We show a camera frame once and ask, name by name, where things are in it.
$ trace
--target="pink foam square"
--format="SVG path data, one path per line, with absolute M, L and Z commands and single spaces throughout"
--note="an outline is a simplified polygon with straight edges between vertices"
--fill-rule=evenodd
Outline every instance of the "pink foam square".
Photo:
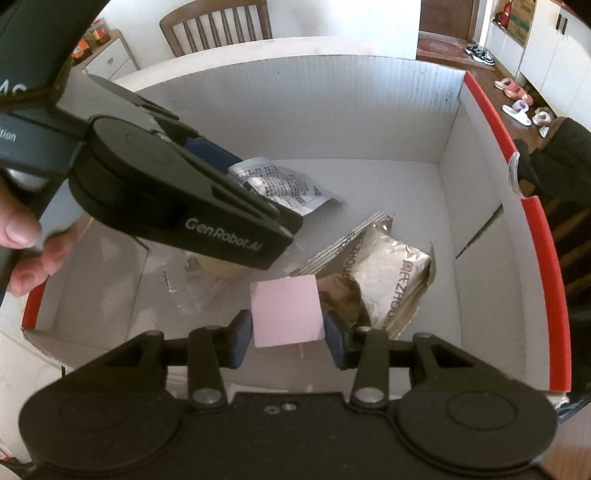
M 314 275 L 251 283 L 251 310 L 256 347 L 324 338 Z

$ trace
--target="doorway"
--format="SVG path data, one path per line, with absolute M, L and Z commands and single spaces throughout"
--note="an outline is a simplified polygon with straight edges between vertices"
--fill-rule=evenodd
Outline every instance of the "doorway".
M 423 0 L 420 30 L 472 41 L 478 0 Z

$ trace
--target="cabinet drawer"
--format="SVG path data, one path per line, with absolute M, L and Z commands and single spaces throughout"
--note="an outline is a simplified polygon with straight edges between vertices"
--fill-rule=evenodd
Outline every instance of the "cabinet drawer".
M 129 59 L 129 54 L 120 38 L 104 49 L 91 61 L 86 70 L 88 73 L 110 79 L 113 74 Z
M 111 82 L 114 82 L 117 79 L 123 78 L 130 73 L 137 72 L 138 69 L 135 68 L 134 62 L 129 59 L 126 61 L 123 66 L 115 72 L 115 74 L 109 79 Z

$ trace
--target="shoe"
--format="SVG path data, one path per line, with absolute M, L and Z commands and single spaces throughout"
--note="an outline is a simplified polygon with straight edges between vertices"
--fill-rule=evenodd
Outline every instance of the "shoe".
M 548 112 L 541 111 L 539 113 L 536 113 L 531 119 L 531 121 L 533 121 L 534 125 L 537 127 L 549 127 L 552 123 L 552 117 Z
M 525 103 L 525 100 L 517 100 L 513 106 L 503 105 L 503 111 L 507 115 L 513 117 L 521 125 L 525 125 L 526 127 L 531 126 L 531 120 L 526 113 L 529 109 L 530 107 L 527 103 Z
M 491 57 L 491 55 L 486 50 L 479 50 L 477 52 L 472 53 L 472 58 L 480 63 L 485 63 L 486 65 L 494 65 L 495 61 Z
M 480 45 L 478 44 L 478 42 L 474 42 L 474 43 L 470 43 L 469 45 L 467 45 L 464 50 L 468 55 L 472 55 L 473 53 L 476 53 L 477 51 L 481 51 L 481 48 L 480 48 Z
M 556 120 L 558 117 L 556 116 L 556 114 L 554 113 L 554 111 L 549 107 L 549 106 L 541 106 L 540 108 L 536 108 L 535 109 L 535 114 L 537 115 L 540 112 L 546 112 L 548 115 L 550 115 L 550 119 L 552 121 Z
M 532 106 L 534 104 L 533 97 L 528 95 L 526 91 L 517 84 L 515 84 L 512 89 L 506 88 L 504 92 L 505 95 L 507 95 L 507 97 L 509 97 L 511 100 L 523 100 L 528 106 Z
M 506 89 L 512 90 L 516 86 L 518 86 L 518 85 L 510 78 L 495 81 L 495 87 L 498 88 L 499 90 L 506 90 Z

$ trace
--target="metal screw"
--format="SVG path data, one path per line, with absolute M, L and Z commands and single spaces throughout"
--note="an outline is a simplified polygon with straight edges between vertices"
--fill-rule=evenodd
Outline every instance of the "metal screw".
M 204 405 L 213 405 L 222 399 L 222 392 L 214 388 L 200 388 L 193 392 L 193 400 Z
M 297 405 L 295 403 L 286 402 L 281 406 L 281 409 L 285 411 L 296 411 Z
M 355 392 L 355 398 L 361 403 L 378 403 L 381 402 L 385 396 L 384 392 L 374 387 L 363 387 Z
M 276 405 L 267 405 L 265 407 L 265 413 L 269 415 L 279 415 L 281 413 L 281 409 Z
M 168 142 L 168 143 L 172 143 L 173 142 L 172 140 L 170 140 L 170 137 L 168 135 L 165 135 L 165 134 L 163 134 L 161 132 L 156 132 L 155 135 L 160 140 L 164 140 L 165 142 Z

